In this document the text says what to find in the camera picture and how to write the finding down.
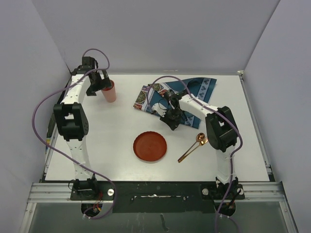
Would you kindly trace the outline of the pink plastic cup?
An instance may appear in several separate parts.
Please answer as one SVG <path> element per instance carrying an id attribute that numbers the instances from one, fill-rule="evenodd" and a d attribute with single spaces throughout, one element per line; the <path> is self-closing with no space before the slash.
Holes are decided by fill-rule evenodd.
<path id="1" fill-rule="evenodd" d="M 115 83 L 111 80 L 111 87 L 107 87 L 101 90 L 105 100 L 109 103 L 114 102 L 117 99 Z"/>

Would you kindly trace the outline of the blue patterned placemat cloth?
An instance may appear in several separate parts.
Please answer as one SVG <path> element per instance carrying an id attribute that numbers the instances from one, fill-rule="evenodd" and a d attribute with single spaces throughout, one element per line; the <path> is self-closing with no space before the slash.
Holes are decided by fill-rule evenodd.
<path id="1" fill-rule="evenodd" d="M 208 103 L 213 90 L 215 88 L 216 79 L 197 77 L 183 80 L 189 91 L 194 97 Z M 149 106 L 159 107 L 161 110 L 168 108 L 168 103 L 164 99 L 164 93 L 168 90 L 173 90 L 174 93 L 185 90 L 183 84 L 179 81 L 156 83 L 150 88 L 150 84 L 144 85 L 133 105 L 134 108 L 159 116 L 158 113 L 150 110 Z"/>

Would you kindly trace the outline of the red round plate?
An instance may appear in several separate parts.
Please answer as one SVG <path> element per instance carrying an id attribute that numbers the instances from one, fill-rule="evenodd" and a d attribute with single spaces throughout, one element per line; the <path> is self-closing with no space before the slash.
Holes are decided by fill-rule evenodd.
<path id="1" fill-rule="evenodd" d="M 136 157 L 145 162 L 156 162 L 165 156 L 167 142 L 165 138 L 153 131 L 143 132 L 133 142 L 133 151 Z"/>

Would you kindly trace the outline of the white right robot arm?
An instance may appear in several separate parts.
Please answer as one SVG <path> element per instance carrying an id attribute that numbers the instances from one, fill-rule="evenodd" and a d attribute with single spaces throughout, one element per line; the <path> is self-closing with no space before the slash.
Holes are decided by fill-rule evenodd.
<path id="1" fill-rule="evenodd" d="M 178 127 L 185 112 L 205 122 L 207 142 L 216 150 L 217 156 L 216 179 L 220 184 L 216 186 L 216 192 L 219 197 L 228 198 L 234 192 L 232 182 L 236 178 L 234 154 L 243 146 L 241 134 L 230 108 L 209 105 L 194 97 L 187 89 L 179 93 L 170 89 L 164 93 L 163 98 L 168 104 L 166 108 L 159 104 L 150 105 L 149 101 L 147 104 L 151 112 L 158 113 L 160 120 L 171 130 Z"/>

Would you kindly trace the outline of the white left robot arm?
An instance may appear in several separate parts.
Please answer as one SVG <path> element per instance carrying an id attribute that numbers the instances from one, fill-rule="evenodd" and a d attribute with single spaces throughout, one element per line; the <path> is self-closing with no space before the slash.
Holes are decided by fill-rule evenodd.
<path id="1" fill-rule="evenodd" d="M 74 160 L 75 179 L 73 188 L 82 190 L 82 194 L 89 200 L 98 196 L 99 187 L 95 173 L 90 168 L 89 156 L 86 148 L 86 136 L 89 123 L 83 110 L 82 103 L 86 96 L 96 96 L 96 92 L 111 87 L 111 81 L 105 70 L 90 70 L 98 68 L 95 58 L 82 57 L 82 64 L 78 66 L 71 77 L 73 87 L 69 88 L 66 96 L 53 107 L 58 133 L 66 141 L 71 157 Z"/>

